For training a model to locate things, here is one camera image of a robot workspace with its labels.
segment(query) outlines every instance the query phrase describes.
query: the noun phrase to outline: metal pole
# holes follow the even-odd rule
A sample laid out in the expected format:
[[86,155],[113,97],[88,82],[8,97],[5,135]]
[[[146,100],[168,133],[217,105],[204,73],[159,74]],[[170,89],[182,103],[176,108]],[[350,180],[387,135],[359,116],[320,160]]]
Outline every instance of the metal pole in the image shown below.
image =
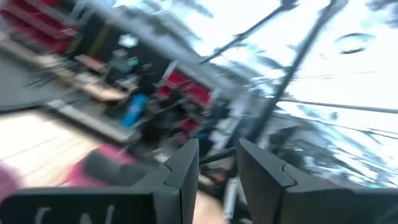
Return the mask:
[[333,104],[333,103],[318,103],[318,102],[293,100],[293,99],[281,99],[280,102],[291,102],[291,103],[300,103],[300,104],[304,104],[304,105],[328,106],[328,107],[343,108],[343,109],[350,109],[350,110],[398,114],[398,109],[390,109],[390,108],[374,108],[374,107],[368,107],[368,106],[339,105],[339,104]]
[[301,65],[304,57],[310,50],[310,47],[314,43],[317,38],[321,28],[339,11],[341,11],[348,3],[348,0],[332,0],[330,4],[325,8],[325,11],[318,19],[317,23],[314,25],[313,29],[310,31],[308,37],[306,38],[303,47],[300,52],[296,56],[293,65],[289,68],[286,76],[282,80],[282,83],[277,88],[276,93],[274,94],[274,98],[271,98],[266,105],[264,105],[263,114],[260,115],[257,122],[254,124],[254,128],[252,128],[251,132],[246,136],[246,139],[256,143],[261,135],[261,131],[264,127],[268,125],[268,122],[272,116],[272,112],[276,108],[277,102],[282,98],[287,85],[290,83],[292,78],[294,77],[295,72],[298,67]]
[[290,6],[290,7],[281,6],[281,7],[278,7],[277,9],[272,11],[268,16],[264,17],[258,23],[254,24],[252,27],[250,27],[248,30],[244,31],[241,34],[238,34],[235,39],[233,39],[231,42],[226,44],[224,47],[221,47],[221,48],[217,49],[212,55],[205,57],[199,64],[203,64],[203,63],[209,62],[210,60],[213,60],[214,58],[216,58],[219,55],[221,55],[224,51],[226,51],[229,48],[233,47],[235,44],[239,43],[240,41],[246,39],[253,32],[257,31],[257,29],[260,28],[260,26],[262,26],[263,24],[265,24],[266,22],[271,20],[273,17],[275,17],[279,13],[291,10],[293,8],[294,8],[294,6]]

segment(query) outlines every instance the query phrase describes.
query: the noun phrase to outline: floor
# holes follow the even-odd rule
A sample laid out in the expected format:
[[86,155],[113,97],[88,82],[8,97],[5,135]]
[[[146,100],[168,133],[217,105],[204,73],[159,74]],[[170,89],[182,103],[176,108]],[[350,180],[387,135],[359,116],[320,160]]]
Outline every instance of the floor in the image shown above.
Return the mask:
[[24,187],[62,184],[69,167],[101,144],[38,111],[0,117],[0,133],[0,158]]

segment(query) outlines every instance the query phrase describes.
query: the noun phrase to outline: pink object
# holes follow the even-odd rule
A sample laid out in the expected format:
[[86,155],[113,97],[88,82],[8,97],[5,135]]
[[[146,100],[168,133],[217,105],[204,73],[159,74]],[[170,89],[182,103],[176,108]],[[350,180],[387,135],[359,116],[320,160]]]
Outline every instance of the pink object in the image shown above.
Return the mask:
[[20,187],[18,175],[10,168],[0,164],[0,202]]
[[[134,161],[136,161],[135,158],[133,158],[129,154],[121,152],[120,149],[112,145],[102,145],[97,149],[97,151],[100,152],[102,155],[105,155],[106,157],[118,161],[120,163],[134,163]],[[85,159],[86,158],[83,158],[82,160],[80,160],[71,167],[70,172],[67,175],[67,178],[65,179],[65,183],[68,186],[74,186],[74,187],[106,186],[105,183],[96,180],[83,173],[82,169]]]

